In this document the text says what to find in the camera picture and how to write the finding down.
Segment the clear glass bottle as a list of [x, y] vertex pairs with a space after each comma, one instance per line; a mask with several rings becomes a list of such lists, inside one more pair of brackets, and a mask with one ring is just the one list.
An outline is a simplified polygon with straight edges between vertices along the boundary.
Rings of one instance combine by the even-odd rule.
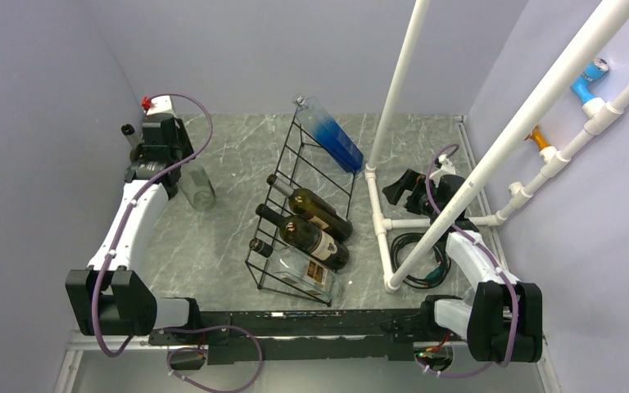
[[201, 165], [182, 167], [179, 189], [196, 211], [209, 210], [215, 205], [215, 189], [208, 173]]

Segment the dark labelled wine bottle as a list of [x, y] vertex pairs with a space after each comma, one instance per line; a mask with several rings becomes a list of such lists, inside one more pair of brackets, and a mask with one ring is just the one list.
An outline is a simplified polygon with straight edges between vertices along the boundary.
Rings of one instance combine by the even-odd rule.
[[270, 174], [266, 182], [286, 197], [287, 204], [295, 215], [315, 225], [340, 242], [351, 237], [353, 233], [352, 223], [342, 218], [331, 205], [310, 189], [294, 188], [275, 174]]

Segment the blue square glass bottle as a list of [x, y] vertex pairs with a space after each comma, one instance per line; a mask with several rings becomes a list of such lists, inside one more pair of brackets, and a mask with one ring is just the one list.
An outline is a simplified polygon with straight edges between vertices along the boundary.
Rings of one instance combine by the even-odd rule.
[[363, 166], [363, 154], [316, 97], [297, 94], [293, 98], [295, 117], [301, 127], [347, 173], [357, 173]]

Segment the dark green wine bottle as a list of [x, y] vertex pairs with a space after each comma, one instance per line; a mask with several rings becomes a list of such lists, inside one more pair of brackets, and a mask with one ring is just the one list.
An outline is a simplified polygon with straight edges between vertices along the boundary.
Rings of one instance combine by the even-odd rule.
[[348, 249], [314, 224], [295, 215], [283, 216], [265, 204], [256, 207], [256, 214], [273, 224], [288, 245], [316, 258], [330, 269], [343, 269], [349, 262]]

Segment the clear square liquor bottle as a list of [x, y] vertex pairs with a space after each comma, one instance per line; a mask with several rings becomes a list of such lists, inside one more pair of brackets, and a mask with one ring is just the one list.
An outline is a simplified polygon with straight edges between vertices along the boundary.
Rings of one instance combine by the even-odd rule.
[[249, 247], [266, 258], [269, 273], [307, 295], [329, 302], [342, 292], [335, 272], [293, 247], [273, 247], [258, 238], [251, 239]]

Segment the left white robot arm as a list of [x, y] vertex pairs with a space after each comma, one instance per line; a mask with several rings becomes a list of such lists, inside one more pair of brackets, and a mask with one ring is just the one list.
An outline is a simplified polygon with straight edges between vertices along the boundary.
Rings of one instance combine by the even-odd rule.
[[181, 343], [202, 333], [191, 298], [155, 296], [138, 272], [153, 227], [169, 200], [179, 192], [180, 169], [174, 164], [193, 152], [182, 120], [168, 112], [143, 119], [143, 140], [124, 173], [123, 196], [111, 229], [85, 269], [72, 269], [66, 292], [80, 331], [103, 336], [146, 336], [170, 328]]

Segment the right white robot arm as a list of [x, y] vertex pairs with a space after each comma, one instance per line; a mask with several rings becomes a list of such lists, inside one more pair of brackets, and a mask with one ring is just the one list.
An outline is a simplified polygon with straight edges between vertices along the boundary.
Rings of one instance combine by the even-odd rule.
[[468, 299], [429, 295], [419, 311], [389, 322], [388, 330], [437, 340], [454, 334], [474, 360], [495, 364], [535, 363], [543, 351], [541, 289], [501, 268], [477, 226], [459, 213], [433, 250], [457, 266], [471, 287]]

